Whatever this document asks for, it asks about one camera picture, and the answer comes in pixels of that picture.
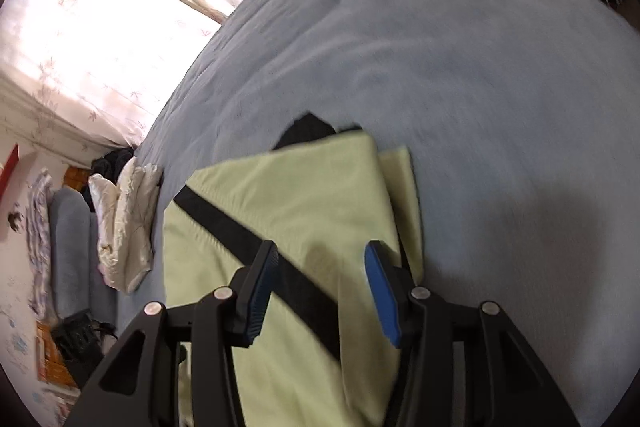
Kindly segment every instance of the folded white cloth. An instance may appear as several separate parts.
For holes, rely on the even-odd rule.
[[[89,178],[98,218],[101,272],[109,286],[124,293],[134,291],[153,265],[149,237],[161,176],[158,166],[140,167],[134,156],[117,185],[100,174]]]

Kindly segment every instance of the black cloth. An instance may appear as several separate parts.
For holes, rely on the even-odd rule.
[[[98,158],[91,162],[91,175],[100,174],[104,179],[109,180],[112,183],[118,181],[118,177],[124,166],[133,158],[135,150],[133,147],[125,147],[124,149],[117,149],[107,153],[102,158]],[[94,202],[91,199],[91,192],[89,191],[89,185],[85,185],[80,190],[84,201],[89,205],[89,210],[95,212]]]

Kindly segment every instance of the black strap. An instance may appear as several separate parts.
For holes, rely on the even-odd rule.
[[[240,263],[249,266],[262,238],[185,186],[174,198],[200,226],[211,233]],[[338,305],[280,253],[280,280],[273,291],[309,327],[340,362]]]

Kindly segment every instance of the gray blue blanket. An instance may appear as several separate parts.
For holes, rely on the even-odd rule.
[[[406,144],[424,284],[495,299],[584,427],[640,367],[640,37],[598,0],[245,0],[137,154],[162,211],[198,168],[269,150],[295,117]],[[179,252],[165,252],[180,255]]]

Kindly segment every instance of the curtain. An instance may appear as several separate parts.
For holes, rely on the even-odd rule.
[[[13,94],[0,98],[0,125],[80,165],[140,143],[241,1],[6,0],[0,79]]]

